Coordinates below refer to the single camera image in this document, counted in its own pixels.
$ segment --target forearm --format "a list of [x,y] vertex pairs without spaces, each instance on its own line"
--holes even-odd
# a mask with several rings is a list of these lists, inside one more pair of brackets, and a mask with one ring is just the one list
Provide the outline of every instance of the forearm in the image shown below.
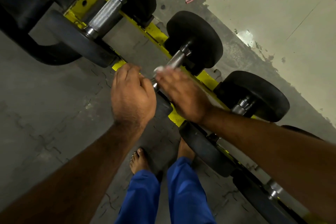
[[0,223],[89,223],[142,130],[132,125],[113,125],[0,213]]
[[202,124],[248,155],[311,211],[336,222],[336,146],[213,108]]

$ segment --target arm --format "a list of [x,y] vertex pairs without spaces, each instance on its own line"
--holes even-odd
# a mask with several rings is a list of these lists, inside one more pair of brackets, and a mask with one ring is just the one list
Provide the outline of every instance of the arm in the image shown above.
[[115,123],[93,144],[0,213],[0,223],[89,223],[126,154],[154,116],[156,96],[126,64],[111,89]]
[[179,70],[156,80],[183,117],[232,143],[310,211],[336,223],[335,145],[214,107]]

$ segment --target pant leg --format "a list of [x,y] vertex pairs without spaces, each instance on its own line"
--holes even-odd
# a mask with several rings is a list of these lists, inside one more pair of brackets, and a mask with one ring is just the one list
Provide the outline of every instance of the pant leg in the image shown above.
[[191,160],[180,157],[167,173],[172,224],[216,223]]
[[115,224],[154,224],[158,212],[160,183],[148,170],[138,171],[131,179]]

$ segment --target bare foot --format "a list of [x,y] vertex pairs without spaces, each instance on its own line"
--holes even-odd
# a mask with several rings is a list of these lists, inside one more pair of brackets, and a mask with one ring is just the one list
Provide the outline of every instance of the bare foot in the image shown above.
[[139,148],[136,152],[133,153],[129,167],[131,168],[133,175],[135,175],[135,173],[140,170],[150,171],[143,149]]
[[195,158],[195,153],[193,152],[193,150],[191,150],[191,148],[187,145],[187,143],[183,140],[182,137],[181,137],[180,145],[178,147],[177,158],[179,157],[187,157],[191,161],[193,161]]

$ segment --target hand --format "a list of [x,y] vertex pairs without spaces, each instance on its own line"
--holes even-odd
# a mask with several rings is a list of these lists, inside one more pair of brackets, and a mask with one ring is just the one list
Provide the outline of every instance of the hand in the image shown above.
[[202,124],[212,108],[206,94],[180,69],[166,67],[155,77],[160,87],[170,96],[178,113],[186,120]]
[[156,95],[152,83],[140,74],[140,67],[129,63],[114,75],[111,101],[116,123],[145,128],[155,115]]

